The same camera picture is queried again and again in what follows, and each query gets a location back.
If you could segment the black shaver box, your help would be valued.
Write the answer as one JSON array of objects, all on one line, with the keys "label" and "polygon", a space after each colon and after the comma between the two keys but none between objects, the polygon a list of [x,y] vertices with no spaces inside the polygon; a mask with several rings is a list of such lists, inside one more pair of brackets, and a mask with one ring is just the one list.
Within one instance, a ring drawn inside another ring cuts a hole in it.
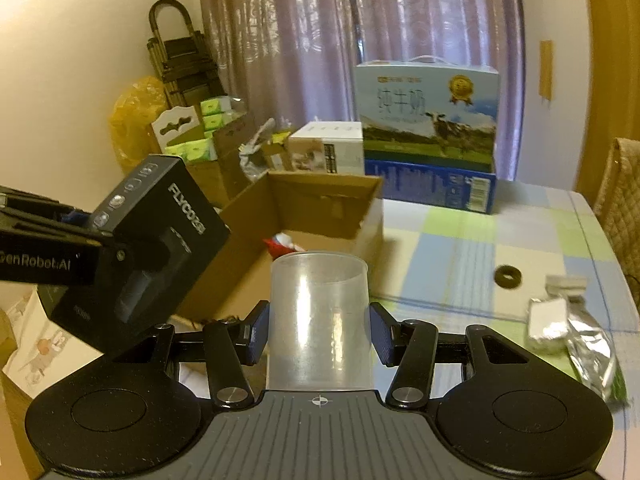
[{"label": "black shaver box", "polygon": [[41,285],[50,321],[104,353],[166,322],[230,232],[179,157],[152,155],[134,168],[86,222],[111,234],[114,256],[68,287]]}]

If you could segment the clear plastic cup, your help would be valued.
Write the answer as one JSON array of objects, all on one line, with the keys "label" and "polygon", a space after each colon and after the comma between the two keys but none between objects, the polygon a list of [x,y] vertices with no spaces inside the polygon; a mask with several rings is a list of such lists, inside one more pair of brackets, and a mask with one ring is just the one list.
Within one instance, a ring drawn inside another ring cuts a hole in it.
[{"label": "clear plastic cup", "polygon": [[293,252],[271,267],[266,386],[373,388],[368,266],[340,252]]}]

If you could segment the red toy figure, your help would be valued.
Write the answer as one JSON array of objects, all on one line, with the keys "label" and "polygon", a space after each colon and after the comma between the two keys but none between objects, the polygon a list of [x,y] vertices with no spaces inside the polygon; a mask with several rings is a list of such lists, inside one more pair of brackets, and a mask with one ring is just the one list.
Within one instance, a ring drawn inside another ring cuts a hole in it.
[{"label": "red toy figure", "polygon": [[304,251],[304,248],[295,244],[292,237],[285,232],[280,232],[274,234],[272,237],[264,238],[262,242],[273,260],[277,260],[277,258],[281,258],[288,254],[294,254],[294,252]]}]

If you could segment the white plastic box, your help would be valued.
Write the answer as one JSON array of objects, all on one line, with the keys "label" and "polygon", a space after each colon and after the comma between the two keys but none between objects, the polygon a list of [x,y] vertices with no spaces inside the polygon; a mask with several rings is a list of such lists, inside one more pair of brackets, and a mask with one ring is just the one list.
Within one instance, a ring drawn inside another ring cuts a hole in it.
[{"label": "white plastic box", "polygon": [[582,298],[588,278],[580,275],[547,275],[546,294],[528,303],[525,345],[535,353],[558,354],[565,349],[570,300]]}]

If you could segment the silver green tea pouch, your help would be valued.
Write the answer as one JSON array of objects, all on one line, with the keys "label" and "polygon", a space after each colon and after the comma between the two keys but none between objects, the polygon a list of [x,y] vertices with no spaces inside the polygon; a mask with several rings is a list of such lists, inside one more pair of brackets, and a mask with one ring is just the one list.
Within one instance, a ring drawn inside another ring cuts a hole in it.
[{"label": "silver green tea pouch", "polygon": [[609,406],[625,405],[626,382],[612,337],[588,312],[584,297],[568,297],[566,303],[566,348],[580,381]]}]

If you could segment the checked tablecloth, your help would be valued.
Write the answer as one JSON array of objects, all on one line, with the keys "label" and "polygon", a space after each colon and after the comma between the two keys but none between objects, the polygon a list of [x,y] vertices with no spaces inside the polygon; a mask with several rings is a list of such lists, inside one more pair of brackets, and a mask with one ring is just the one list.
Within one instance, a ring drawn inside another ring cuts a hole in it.
[{"label": "checked tablecloth", "polygon": [[384,200],[384,245],[372,296],[396,318],[446,333],[484,324],[525,344],[529,300],[547,275],[588,278],[586,308],[612,337],[627,403],[599,466],[639,475],[639,313],[613,249],[582,194],[500,181],[491,214]]}]

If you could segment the tissue packs cardboard box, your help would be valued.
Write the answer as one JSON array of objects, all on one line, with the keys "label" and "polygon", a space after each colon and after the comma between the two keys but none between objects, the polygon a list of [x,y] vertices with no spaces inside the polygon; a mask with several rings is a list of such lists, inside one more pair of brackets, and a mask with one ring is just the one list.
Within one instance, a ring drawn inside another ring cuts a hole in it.
[{"label": "tissue packs cardboard box", "polygon": [[252,114],[234,96],[175,106],[151,124],[157,151],[180,157],[207,199],[224,208],[250,183],[240,148],[256,132]]}]

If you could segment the yellow plastic bag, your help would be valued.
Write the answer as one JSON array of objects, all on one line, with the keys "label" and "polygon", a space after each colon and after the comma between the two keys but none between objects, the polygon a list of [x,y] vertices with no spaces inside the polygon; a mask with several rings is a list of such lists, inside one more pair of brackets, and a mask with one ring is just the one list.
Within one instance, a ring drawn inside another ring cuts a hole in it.
[{"label": "yellow plastic bag", "polygon": [[108,125],[115,157],[124,174],[149,154],[160,152],[151,125],[167,109],[164,85],[154,76],[139,79],[116,100]]}]

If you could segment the open brown cardboard box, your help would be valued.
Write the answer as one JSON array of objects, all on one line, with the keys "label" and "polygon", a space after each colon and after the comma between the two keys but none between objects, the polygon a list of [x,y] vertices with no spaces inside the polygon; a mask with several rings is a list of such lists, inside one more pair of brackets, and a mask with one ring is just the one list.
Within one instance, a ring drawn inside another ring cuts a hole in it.
[{"label": "open brown cardboard box", "polygon": [[186,294],[177,315],[192,322],[244,318],[270,298],[268,240],[284,234],[306,252],[344,252],[372,271],[383,245],[383,179],[269,171],[220,212],[224,248]]}]

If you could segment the blue flat box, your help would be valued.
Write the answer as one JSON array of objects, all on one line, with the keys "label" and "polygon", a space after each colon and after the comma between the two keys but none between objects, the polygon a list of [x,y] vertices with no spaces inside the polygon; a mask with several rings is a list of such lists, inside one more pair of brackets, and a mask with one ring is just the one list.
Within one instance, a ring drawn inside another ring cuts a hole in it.
[{"label": "blue flat box", "polygon": [[491,214],[497,177],[487,172],[366,159],[368,176],[383,179],[386,200]]}]

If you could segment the black folding cart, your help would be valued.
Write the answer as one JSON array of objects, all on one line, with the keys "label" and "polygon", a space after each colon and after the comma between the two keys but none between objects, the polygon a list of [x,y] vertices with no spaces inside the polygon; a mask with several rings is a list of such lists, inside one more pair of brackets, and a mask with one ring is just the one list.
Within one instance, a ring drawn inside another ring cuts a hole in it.
[{"label": "black folding cart", "polygon": [[[186,36],[163,40],[157,15],[166,6],[180,13],[186,25]],[[181,2],[157,0],[149,10],[149,24],[152,37],[146,47],[170,107],[193,106],[226,94],[206,38],[193,27],[190,14]]]}]

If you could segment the white appliance box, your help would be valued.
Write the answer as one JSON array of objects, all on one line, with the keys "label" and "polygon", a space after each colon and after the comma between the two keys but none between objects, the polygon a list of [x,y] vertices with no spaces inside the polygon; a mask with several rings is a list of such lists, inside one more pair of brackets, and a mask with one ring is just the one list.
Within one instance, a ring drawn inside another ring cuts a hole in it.
[{"label": "white appliance box", "polygon": [[308,122],[288,137],[286,148],[297,171],[364,175],[360,122]]}]

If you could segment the milk carton gift box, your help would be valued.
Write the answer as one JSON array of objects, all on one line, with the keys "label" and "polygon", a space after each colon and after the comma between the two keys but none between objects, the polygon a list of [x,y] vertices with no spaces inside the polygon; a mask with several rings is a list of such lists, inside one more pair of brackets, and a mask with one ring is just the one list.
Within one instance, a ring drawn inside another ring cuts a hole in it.
[{"label": "milk carton gift box", "polygon": [[372,61],[354,70],[364,156],[489,172],[499,73],[437,58]]}]

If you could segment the quilted beige chair cover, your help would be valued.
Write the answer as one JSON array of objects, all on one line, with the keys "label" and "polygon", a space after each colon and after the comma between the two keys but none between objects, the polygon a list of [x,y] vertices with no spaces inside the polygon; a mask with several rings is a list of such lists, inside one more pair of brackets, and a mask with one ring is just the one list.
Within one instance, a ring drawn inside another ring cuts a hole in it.
[{"label": "quilted beige chair cover", "polygon": [[616,138],[608,152],[594,212],[639,307],[639,141]]}]

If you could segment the purple curtain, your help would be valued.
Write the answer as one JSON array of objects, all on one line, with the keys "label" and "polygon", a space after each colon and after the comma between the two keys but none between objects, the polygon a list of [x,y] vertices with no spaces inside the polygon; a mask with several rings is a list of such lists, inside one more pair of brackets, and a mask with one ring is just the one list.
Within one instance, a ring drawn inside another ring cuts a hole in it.
[{"label": "purple curtain", "polygon": [[522,0],[201,0],[224,88],[258,120],[353,120],[354,69],[442,58],[500,75],[495,158],[518,168],[524,100]]}]

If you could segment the wooden door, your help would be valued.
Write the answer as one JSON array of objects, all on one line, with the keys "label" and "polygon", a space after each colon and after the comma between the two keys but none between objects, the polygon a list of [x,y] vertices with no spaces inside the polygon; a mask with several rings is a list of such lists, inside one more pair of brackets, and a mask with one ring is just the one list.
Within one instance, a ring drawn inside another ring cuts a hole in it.
[{"label": "wooden door", "polygon": [[588,120],[575,190],[596,201],[610,145],[639,137],[639,0],[588,0]]}]

